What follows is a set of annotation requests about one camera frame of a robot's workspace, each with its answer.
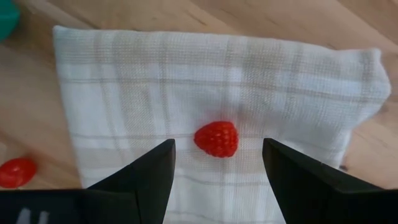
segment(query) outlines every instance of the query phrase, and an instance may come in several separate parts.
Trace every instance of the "red raspberry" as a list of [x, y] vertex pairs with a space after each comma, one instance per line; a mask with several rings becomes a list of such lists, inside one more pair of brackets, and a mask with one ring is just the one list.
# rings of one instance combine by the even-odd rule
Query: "red raspberry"
[[207, 154], [231, 157], [238, 149], [238, 132], [229, 121], [215, 121], [200, 128], [193, 139]]

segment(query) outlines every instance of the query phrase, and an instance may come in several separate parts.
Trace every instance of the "wood grain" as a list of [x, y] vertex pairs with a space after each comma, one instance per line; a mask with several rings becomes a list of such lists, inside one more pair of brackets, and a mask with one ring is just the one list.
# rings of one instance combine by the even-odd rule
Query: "wood grain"
[[51, 35], [55, 24], [82, 29], [271, 37], [331, 49], [380, 48], [391, 79], [392, 95], [374, 118], [355, 130], [344, 166], [350, 174], [374, 184], [398, 187], [397, 0], [19, 0], [17, 3], [22, 11], [21, 23], [9, 40], [0, 45], [0, 141], [13, 142], [18, 149], [38, 158], [43, 167], [41, 181], [28, 188], [78, 186], [55, 74]]

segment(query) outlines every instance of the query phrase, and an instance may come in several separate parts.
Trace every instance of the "green bowl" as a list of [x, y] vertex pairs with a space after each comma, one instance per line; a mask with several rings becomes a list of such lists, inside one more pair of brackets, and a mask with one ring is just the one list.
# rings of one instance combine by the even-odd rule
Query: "green bowl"
[[19, 20], [19, 10], [11, 0], [0, 0], [0, 41], [10, 35]]

